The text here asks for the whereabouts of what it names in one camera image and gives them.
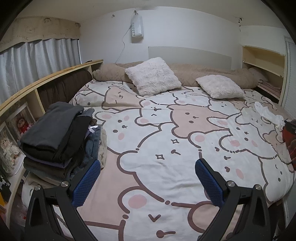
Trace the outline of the red plaid blanket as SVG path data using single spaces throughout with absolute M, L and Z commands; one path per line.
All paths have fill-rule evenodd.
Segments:
M 285 126 L 282 130 L 282 138 L 285 142 L 291 161 L 289 164 L 292 164 L 293 169 L 296 168 L 296 135 L 295 135 L 295 120 L 286 121 L 285 120 Z

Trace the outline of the cream folded garment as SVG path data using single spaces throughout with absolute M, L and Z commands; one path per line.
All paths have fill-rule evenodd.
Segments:
M 101 129 L 100 134 L 100 145 L 98 149 L 98 160 L 100 162 L 101 169 L 105 167 L 106 159 L 107 159 L 107 134 L 106 130 Z

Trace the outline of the dark grey folded garment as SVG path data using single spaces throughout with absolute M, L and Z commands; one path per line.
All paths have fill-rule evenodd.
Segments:
M 46 113 L 22 135 L 18 147 L 28 157 L 51 161 L 72 121 L 82 111 L 83 107 L 67 102 L 51 104 Z

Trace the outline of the white framed doll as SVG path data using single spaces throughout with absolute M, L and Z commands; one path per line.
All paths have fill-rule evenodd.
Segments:
M 9 167 L 13 168 L 13 166 L 16 165 L 16 159 L 19 157 L 20 149 L 16 145 L 14 145 L 7 137 L 1 139 L 1 148 L 3 150 L 6 164 Z

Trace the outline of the bear print bed sheet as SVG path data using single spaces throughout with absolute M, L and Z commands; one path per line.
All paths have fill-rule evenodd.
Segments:
M 92 80 L 70 101 L 95 110 L 107 135 L 105 167 L 78 212 L 98 240 L 196 240 L 218 211 L 195 174 L 204 158 L 239 186 L 259 184 L 268 204 L 295 180 L 281 133 L 254 107 L 256 91 L 215 100 L 199 87 L 141 97 L 125 82 Z

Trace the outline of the red plush doll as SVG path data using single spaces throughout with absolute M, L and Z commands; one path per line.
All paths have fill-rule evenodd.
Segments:
M 17 127 L 20 134 L 24 134 L 29 128 L 32 127 L 32 123 L 28 123 L 28 121 L 25 118 L 19 118 L 17 120 Z

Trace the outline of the wooden bedside shelf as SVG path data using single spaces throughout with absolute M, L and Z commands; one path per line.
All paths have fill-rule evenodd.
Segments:
M 76 66 L 72 66 L 72 67 L 60 70 L 58 72 L 55 72 L 53 74 L 50 74 L 46 77 L 41 78 L 38 81 L 35 81 L 34 83 L 26 86 L 25 88 L 18 91 L 13 96 L 11 96 L 9 99 L 7 99 L 1 105 L 1 115 L 4 115 L 7 111 L 9 111 L 18 101 L 25 100 L 25 102 L 27 102 L 28 104 L 29 110 L 32 111 L 33 117 L 40 118 L 45 113 L 45 109 L 43 107 L 42 101 L 38 93 L 39 87 L 51 81 L 56 81 L 56 79 L 64 75 L 67 75 L 69 73 L 78 71 L 80 69 L 84 69 L 84 70 L 87 70 L 89 73 L 92 73 L 94 70 L 98 69 L 102 63 L 103 63 L 102 59 L 88 61 L 80 65 L 76 65 Z M 11 183 L 11 186 L 10 186 L 11 197 L 5 206 L 7 227 L 10 226 L 11 211 L 12 211 L 16 191 L 18 189 L 18 186 L 22 180 L 22 177 L 25 171 L 26 171 L 25 168 L 23 166 L 20 166 L 17 173 L 9 178 L 9 182 Z

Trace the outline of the white crumpled cloth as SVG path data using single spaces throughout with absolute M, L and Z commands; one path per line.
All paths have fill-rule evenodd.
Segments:
M 285 126 L 285 120 L 283 116 L 281 115 L 275 115 L 273 114 L 267 106 L 263 106 L 260 102 L 256 101 L 254 103 L 254 107 L 256 111 L 265 119 L 273 123 L 275 126 L 277 126 L 279 129 L 283 129 Z

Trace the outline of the grey window curtain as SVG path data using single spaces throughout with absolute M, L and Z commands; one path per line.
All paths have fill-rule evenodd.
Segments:
M 1 103 L 33 82 L 80 63 L 77 39 L 20 43 L 1 52 Z

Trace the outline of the small white fluffy pillow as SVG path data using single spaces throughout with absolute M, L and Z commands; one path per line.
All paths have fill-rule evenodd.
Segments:
M 206 75 L 196 78 L 201 88 L 214 99 L 243 98 L 244 91 L 230 78 L 222 75 Z

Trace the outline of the large white fluffy pillow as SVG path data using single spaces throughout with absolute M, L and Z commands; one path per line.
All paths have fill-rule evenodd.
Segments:
M 161 57 L 126 68 L 125 73 L 137 88 L 138 94 L 143 97 L 182 87 L 177 76 Z

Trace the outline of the cream corner shelf unit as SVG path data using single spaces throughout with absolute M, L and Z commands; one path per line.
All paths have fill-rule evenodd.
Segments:
M 248 69 L 256 68 L 265 77 L 259 80 L 258 88 L 281 104 L 286 81 L 286 56 L 259 47 L 243 46 L 242 62 Z

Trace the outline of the beige rolled duvet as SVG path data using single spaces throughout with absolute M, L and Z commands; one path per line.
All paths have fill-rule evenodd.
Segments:
M 92 72 L 97 81 L 122 81 L 132 83 L 125 73 L 126 68 L 137 66 L 141 61 L 115 64 L 102 64 L 99 69 Z M 259 80 L 246 68 L 236 70 L 224 70 L 211 67 L 205 67 L 196 64 L 169 64 L 170 69 L 177 76 L 183 86 L 198 87 L 196 79 L 206 75 L 222 75 L 230 78 L 242 89 L 253 89 L 259 85 Z

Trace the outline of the beige bear curtain valance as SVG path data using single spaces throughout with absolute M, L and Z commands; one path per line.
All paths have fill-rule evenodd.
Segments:
M 80 24 L 49 16 L 16 18 L 1 40 L 1 51 L 20 43 L 63 38 L 79 39 Z

